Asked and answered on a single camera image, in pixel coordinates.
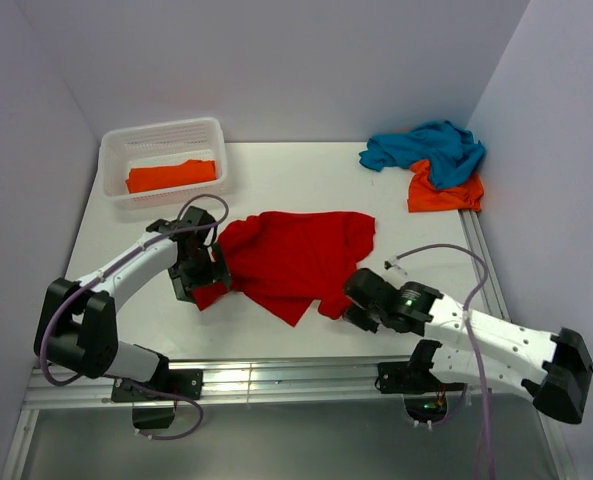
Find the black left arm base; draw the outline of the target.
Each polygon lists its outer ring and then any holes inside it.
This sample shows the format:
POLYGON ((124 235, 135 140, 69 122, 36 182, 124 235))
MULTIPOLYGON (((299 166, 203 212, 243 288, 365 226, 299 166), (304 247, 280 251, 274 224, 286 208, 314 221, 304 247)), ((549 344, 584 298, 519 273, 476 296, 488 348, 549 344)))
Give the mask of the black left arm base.
POLYGON ((201 397, 203 371, 201 369, 170 370, 159 379, 137 382, 131 379, 115 379, 110 401, 114 404, 132 405, 132 425, 140 433, 153 437, 179 437, 167 434, 176 420, 181 403, 191 405, 197 419, 184 435, 194 433, 204 420, 204 410, 197 403, 201 397))

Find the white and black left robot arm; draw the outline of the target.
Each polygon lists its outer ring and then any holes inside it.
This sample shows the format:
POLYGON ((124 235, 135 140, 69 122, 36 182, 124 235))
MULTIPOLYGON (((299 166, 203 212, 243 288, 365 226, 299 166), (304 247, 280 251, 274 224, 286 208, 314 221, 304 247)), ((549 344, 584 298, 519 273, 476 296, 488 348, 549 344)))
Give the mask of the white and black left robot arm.
POLYGON ((44 377, 60 385, 52 364, 76 378, 110 377, 130 381, 148 399, 167 394, 169 359, 120 341, 117 314, 150 280, 167 272, 175 297, 195 303, 202 288, 229 286, 230 274, 216 242, 219 223, 207 213, 198 218, 151 224, 121 256, 76 281, 59 278, 46 292, 35 352, 44 377))

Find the red t shirt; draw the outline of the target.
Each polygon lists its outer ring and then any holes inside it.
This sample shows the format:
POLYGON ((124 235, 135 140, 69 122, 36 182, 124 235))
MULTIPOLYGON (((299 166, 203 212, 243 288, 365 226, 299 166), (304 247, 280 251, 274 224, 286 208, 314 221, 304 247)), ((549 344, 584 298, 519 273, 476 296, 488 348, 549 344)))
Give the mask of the red t shirt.
POLYGON ((219 235, 231 286, 194 292, 203 311, 229 291, 246 295, 290 326, 313 302, 339 319, 350 306, 346 280, 374 248, 376 220, 351 211, 264 212, 230 223, 219 235))

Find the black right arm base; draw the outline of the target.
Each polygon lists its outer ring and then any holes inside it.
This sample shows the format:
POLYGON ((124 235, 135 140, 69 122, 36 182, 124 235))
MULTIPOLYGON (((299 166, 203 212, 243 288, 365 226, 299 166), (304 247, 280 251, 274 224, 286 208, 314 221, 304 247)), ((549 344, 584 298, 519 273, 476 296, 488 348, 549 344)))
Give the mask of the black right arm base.
POLYGON ((467 386, 444 383, 428 367, 411 361, 377 364, 375 389, 383 395, 401 395, 407 415, 419 424, 438 424, 467 404, 467 386))

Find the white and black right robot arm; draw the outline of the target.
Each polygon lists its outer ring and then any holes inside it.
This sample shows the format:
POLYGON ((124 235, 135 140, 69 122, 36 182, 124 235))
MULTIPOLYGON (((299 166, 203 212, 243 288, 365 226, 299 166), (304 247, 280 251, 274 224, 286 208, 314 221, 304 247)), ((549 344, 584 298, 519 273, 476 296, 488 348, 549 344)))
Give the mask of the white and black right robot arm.
POLYGON ((532 330, 479 311, 417 282, 396 288, 368 269, 345 284, 350 323, 368 332, 385 327, 420 340, 404 361, 379 364, 383 394, 421 395, 485 386, 529 401, 562 423, 581 423, 593 376, 583 337, 532 330))

